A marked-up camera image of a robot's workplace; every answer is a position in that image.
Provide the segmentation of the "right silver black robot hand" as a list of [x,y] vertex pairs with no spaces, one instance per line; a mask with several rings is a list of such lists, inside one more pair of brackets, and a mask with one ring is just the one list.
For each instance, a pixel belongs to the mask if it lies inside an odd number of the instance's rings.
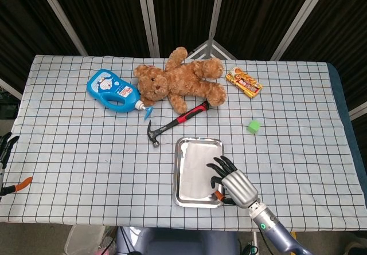
[[210,185],[212,188],[215,188],[216,184],[222,185],[223,193],[218,190],[213,193],[220,202],[246,209],[258,201],[257,189],[231,160],[222,155],[213,159],[219,165],[208,163],[206,166],[218,174],[211,177]]

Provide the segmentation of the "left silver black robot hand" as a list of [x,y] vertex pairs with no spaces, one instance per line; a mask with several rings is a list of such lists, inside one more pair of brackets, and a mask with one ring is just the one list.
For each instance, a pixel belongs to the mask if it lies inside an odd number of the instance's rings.
[[8,194],[21,191],[22,189],[29,186],[33,180],[32,177],[28,177],[23,182],[17,185],[4,186],[3,184],[5,170],[10,158],[11,151],[13,149],[13,146],[19,139],[19,136],[11,138],[11,135],[12,133],[8,132],[5,135],[1,136],[1,198]]

